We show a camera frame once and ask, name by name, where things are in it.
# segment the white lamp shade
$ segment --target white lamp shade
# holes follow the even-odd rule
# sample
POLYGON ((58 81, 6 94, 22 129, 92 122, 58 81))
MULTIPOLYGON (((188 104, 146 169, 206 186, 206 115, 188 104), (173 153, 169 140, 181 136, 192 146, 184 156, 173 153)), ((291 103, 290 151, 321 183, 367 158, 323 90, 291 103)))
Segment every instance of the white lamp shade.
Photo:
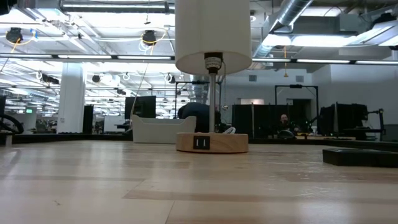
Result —
POLYGON ((226 73, 252 64, 250 0, 176 0, 176 66, 207 75, 205 53, 223 53, 226 73))

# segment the white column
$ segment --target white column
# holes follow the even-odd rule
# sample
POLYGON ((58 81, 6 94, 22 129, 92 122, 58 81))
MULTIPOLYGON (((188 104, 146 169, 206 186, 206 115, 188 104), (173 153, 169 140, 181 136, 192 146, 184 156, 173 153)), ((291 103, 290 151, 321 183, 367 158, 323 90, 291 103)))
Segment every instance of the white column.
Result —
POLYGON ((64 63, 57 133, 83 131, 86 72, 82 63, 64 63))
MULTIPOLYGON (((391 50, 392 60, 398 61, 398 50, 391 50)), ((395 66, 395 79, 398 78, 398 66, 395 66)))

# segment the ceiling light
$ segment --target ceiling light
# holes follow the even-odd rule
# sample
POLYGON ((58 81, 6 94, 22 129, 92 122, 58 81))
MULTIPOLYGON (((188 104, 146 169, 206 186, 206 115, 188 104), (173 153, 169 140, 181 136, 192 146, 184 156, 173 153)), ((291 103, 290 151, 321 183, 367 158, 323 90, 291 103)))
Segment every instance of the ceiling light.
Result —
POLYGON ((112 59, 110 55, 58 55, 58 57, 70 59, 112 59))
POLYGON ((171 60, 170 56, 118 56, 123 60, 171 60))
POLYGON ((351 37, 350 42, 348 44, 364 44, 367 41, 375 38, 376 36, 384 33, 385 31, 391 29, 392 26, 380 27, 380 28, 373 28, 367 32, 359 34, 356 37, 351 37))
POLYGON ((28 103, 33 104, 33 105, 43 105, 43 103, 39 103, 39 102, 28 102, 28 103))
POLYGON ((349 44, 350 37, 338 35, 298 35, 292 41, 293 46, 301 47, 342 47, 349 44))
POLYGON ((8 89, 11 90, 15 94, 29 95, 29 93, 26 92, 25 90, 21 90, 21 89, 17 89, 17 88, 8 88, 8 89))
POLYGON ((289 46, 292 44, 290 37, 286 35, 269 34, 262 42, 265 46, 289 46))
POLYGON ((280 63, 289 63, 291 59, 287 58, 254 58, 253 62, 280 62, 280 63))
POLYGON ((316 60, 316 59, 297 59, 298 63, 349 63, 349 60, 316 60))
POLYGON ((124 4, 64 4, 62 7, 74 7, 74 8, 133 8, 133 9, 164 9, 164 6, 161 5, 124 5, 124 4))
POLYGON ((358 65, 398 65, 398 61, 371 61, 371 60, 362 60, 357 61, 358 65))
POLYGON ((52 58, 51 55, 41 55, 41 54, 0 54, 0 57, 6 57, 6 58, 52 58))
POLYGON ((26 109, 25 106, 6 106, 6 109, 11 109, 11 110, 24 110, 26 109))
POLYGON ((16 85, 16 83, 9 81, 9 80, 4 80, 2 78, 0 78, 0 83, 5 83, 5 84, 10 84, 10 85, 16 85))

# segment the wooden surface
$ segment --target wooden surface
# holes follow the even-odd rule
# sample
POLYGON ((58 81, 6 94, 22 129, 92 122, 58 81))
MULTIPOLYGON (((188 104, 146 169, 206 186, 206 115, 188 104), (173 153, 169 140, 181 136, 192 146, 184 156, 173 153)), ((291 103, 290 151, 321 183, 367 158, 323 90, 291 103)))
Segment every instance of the wooden surface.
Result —
POLYGON ((1 224, 395 224, 398 170, 322 162, 331 146, 177 152, 116 141, 0 148, 1 224))
POLYGON ((175 148, 178 151, 194 153, 244 153, 249 150, 249 136, 247 134, 178 133, 175 148), (210 149, 194 149, 194 136, 209 136, 210 149))

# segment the wooden lamp base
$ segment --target wooden lamp base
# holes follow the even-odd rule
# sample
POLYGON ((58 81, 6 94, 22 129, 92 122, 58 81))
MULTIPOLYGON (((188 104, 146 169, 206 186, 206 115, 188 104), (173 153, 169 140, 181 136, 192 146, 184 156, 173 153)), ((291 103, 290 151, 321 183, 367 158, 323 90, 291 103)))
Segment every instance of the wooden lamp base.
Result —
POLYGON ((232 154, 249 150, 247 134, 178 133, 176 150, 181 152, 232 154))

